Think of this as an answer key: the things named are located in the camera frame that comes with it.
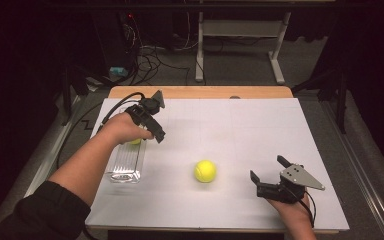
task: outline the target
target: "human arm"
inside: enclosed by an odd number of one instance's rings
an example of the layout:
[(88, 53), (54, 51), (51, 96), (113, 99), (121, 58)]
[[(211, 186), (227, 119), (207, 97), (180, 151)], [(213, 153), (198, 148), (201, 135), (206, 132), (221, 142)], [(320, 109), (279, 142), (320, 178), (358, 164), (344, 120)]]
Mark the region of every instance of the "human arm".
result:
[[(310, 216), (308, 215), (307, 210), (299, 202), (287, 204), (270, 199), (267, 199), (267, 201), (279, 212), (283, 223), (294, 240), (316, 239), (311, 227)], [(302, 201), (309, 206), (307, 194), (304, 195)]]
[(129, 114), (117, 114), (52, 174), (49, 181), (61, 185), (91, 206), (112, 150), (118, 144), (138, 138), (152, 139), (153, 136), (136, 126)]

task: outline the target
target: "black sleeve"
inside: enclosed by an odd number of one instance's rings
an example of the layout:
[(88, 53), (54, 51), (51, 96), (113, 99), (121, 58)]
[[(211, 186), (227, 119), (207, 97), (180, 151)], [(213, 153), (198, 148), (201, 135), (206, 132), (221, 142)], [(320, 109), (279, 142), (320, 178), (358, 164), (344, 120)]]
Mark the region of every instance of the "black sleeve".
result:
[(0, 239), (76, 239), (89, 213), (75, 194), (46, 181), (0, 223)]

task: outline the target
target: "wooden table edge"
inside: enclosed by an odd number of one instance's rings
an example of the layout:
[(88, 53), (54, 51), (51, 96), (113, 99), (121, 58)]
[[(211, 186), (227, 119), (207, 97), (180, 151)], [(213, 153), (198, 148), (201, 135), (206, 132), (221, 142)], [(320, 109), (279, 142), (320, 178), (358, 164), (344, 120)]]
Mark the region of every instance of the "wooden table edge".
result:
[(172, 99), (293, 98), (285, 86), (118, 86), (111, 89), (108, 98), (124, 98), (134, 92), (151, 97), (157, 90)]

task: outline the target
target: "forearm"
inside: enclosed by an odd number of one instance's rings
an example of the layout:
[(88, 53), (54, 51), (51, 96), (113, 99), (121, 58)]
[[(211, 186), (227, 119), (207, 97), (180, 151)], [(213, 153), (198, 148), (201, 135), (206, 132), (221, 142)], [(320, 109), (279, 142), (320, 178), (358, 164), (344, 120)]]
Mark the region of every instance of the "forearm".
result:
[(297, 224), (288, 227), (289, 234), (294, 240), (315, 240), (316, 235), (311, 228), (310, 223)]
[(100, 131), (52, 174), (49, 181), (65, 187), (91, 206), (117, 144), (111, 134)]

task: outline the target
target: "human hand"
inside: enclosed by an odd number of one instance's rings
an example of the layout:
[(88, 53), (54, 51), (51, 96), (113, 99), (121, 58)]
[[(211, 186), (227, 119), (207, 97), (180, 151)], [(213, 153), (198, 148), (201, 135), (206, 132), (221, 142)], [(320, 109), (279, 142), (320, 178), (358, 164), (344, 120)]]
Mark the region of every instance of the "human hand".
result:
[[(311, 216), (309, 216), (307, 210), (299, 202), (288, 204), (271, 199), (267, 199), (267, 201), (279, 212), (283, 223), (288, 228), (294, 240), (316, 239), (311, 226)], [(310, 205), (307, 194), (304, 194), (302, 202), (307, 206)]]
[(99, 134), (105, 134), (115, 144), (122, 144), (136, 139), (153, 139), (148, 130), (138, 127), (128, 113), (119, 113), (108, 120)]

